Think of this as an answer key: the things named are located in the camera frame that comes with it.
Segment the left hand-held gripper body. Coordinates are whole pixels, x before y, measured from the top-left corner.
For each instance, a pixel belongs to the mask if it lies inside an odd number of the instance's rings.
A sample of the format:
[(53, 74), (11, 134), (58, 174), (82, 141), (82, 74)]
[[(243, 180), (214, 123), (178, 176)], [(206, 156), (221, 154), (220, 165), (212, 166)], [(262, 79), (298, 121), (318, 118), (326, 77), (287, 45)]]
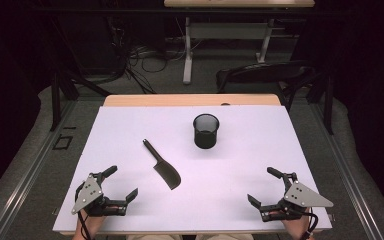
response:
[(124, 216), (127, 211), (125, 200), (110, 200), (104, 196), (102, 182), (108, 173), (91, 173), (75, 192), (75, 203), (71, 214), (84, 210), (89, 216)]

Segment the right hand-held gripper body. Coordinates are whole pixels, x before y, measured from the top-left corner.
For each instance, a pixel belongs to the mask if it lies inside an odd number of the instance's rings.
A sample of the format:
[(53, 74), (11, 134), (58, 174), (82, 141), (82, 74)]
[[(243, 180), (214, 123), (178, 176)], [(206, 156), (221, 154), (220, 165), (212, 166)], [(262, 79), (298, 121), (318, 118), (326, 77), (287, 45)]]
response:
[(275, 205), (261, 205), (259, 212), (263, 222), (296, 220), (304, 216), (308, 208), (334, 206), (330, 200), (302, 184), (296, 173), (283, 174), (283, 197)]

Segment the black spatula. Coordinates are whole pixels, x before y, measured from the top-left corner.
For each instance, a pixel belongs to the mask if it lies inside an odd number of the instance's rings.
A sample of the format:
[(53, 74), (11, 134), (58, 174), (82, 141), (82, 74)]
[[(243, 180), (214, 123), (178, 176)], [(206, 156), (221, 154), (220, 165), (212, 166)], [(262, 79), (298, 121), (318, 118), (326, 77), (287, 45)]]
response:
[(147, 139), (143, 140), (143, 144), (156, 160), (154, 170), (171, 190), (177, 188), (181, 184), (181, 176), (178, 171), (157, 152)]

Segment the black mesh cup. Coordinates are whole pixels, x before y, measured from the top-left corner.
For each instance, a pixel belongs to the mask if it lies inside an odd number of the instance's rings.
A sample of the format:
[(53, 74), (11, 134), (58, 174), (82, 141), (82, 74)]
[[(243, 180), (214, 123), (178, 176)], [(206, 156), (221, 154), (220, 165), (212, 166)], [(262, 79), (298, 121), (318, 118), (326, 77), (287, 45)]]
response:
[(216, 116), (208, 113), (198, 115), (193, 121), (195, 145), (201, 149), (214, 147), (219, 126), (220, 122)]

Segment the person's left hand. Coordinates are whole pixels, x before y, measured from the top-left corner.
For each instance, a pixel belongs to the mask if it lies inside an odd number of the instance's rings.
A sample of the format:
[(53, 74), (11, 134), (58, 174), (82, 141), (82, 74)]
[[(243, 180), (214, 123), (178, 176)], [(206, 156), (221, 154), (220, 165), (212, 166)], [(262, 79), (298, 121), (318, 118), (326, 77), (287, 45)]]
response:
[(78, 218), (75, 233), (82, 233), (86, 236), (96, 236), (104, 223), (106, 217), (90, 217), (84, 210), (80, 211), (81, 216)]

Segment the person's right hand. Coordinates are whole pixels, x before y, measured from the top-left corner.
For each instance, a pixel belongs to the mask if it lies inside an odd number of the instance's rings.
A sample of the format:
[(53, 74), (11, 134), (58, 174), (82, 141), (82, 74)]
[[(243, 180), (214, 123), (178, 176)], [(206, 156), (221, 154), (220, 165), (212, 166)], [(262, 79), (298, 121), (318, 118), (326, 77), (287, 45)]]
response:
[(282, 224), (293, 240), (315, 240), (313, 235), (309, 235), (307, 239), (303, 239), (310, 226), (309, 216), (304, 215), (296, 220), (282, 220)]

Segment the black metal stand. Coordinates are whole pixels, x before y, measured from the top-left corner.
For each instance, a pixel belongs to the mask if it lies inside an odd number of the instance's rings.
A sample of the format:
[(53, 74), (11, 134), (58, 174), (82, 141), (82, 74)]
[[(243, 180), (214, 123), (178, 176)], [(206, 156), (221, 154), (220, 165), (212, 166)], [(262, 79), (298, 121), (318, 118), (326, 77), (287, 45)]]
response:
[(319, 103), (324, 98), (323, 107), (323, 125), (330, 135), (333, 135), (332, 129), (332, 107), (333, 107), (334, 80), (329, 74), (318, 73), (313, 85), (307, 94), (309, 103)]
[(60, 93), (63, 93), (69, 101), (79, 98), (79, 92), (75, 84), (79, 83), (88, 89), (107, 97), (110, 92), (97, 86), (84, 77), (75, 74), (70, 70), (55, 72), (51, 78), (51, 98), (52, 98), (52, 125), (50, 130), (54, 131), (62, 120)]

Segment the black chair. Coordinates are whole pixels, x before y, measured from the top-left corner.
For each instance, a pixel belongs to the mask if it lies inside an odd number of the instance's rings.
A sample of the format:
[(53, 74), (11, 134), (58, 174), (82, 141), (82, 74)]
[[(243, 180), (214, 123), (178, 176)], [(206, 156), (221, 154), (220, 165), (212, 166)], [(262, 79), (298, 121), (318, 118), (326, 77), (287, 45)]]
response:
[(223, 94), (275, 94), (290, 111), (297, 91), (316, 76), (308, 61), (258, 63), (218, 71), (216, 86)]

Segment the wooden desk with white legs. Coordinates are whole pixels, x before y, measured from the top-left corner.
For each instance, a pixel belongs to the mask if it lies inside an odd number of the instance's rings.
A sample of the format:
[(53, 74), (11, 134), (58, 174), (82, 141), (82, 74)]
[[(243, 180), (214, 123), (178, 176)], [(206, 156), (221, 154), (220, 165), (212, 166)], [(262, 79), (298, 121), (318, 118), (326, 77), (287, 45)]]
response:
[[(234, 9), (310, 9), (315, 0), (164, 0), (164, 6), (169, 8), (215, 8)], [(268, 44), (271, 37), (274, 19), (266, 23), (193, 23), (185, 18), (185, 65), (183, 83), (190, 84), (192, 80), (192, 47), (191, 39), (262, 39), (261, 49), (256, 53), (259, 63), (265, 61)]]

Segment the metal floor rail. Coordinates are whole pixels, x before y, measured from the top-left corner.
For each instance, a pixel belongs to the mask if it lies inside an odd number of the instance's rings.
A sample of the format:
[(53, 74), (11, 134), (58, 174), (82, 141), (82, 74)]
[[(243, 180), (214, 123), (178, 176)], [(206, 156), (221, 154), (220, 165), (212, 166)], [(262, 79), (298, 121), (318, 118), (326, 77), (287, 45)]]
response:
[(78, 104), (49, 129), (43, 110), (0, 181), (0, 240), (68, 240), (53, 230), (82, 147)]
[(345, 186), (347, 194), (353, 205), (353, 208), (360, 220), (360, 223), (368, 237), (368, 240), (384, 240), (384, 237), (374, 219), (374, 216), (365, 198), (362, 195), (356, 180), (352, 175), (352, 172), (342, 154), (342, 151), (336, 141), (335, 137), (331, 135), (324, 125), (323, 112), (317, 104), (310, 104), (310, 109), (316, 118), (317, 124), (324, 135), (324, 138), (328, 142), (331, 151), (333, 152), (333, 159), (336, 164), (339, 175)]

